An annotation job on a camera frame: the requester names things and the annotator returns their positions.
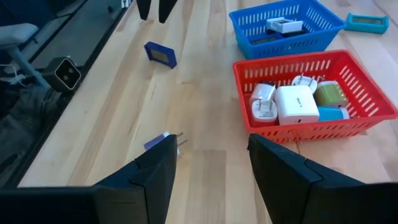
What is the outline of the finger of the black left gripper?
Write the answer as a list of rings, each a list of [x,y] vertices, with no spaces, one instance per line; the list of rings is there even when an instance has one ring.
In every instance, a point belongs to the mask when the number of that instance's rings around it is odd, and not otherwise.
[[[151,0],[136,0],[136,4],[140,18],[146,21],[150,11]]]
[[[169,17],[172,9],[176,5],[177,0],[159,0],[159,22],[164,24]]]

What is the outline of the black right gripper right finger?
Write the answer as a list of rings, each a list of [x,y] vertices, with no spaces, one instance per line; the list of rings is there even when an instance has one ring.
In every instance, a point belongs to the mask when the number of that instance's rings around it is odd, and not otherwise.
[[[252,171],[273,223],[397,223],[397,184],[365,184],[250,134]]]

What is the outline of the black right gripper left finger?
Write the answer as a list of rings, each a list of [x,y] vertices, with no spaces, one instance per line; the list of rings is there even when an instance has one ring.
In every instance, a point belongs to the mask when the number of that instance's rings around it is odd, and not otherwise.
[[[177,165],[177,135],[92,186],[1,191],[1,223],[165,223]]]

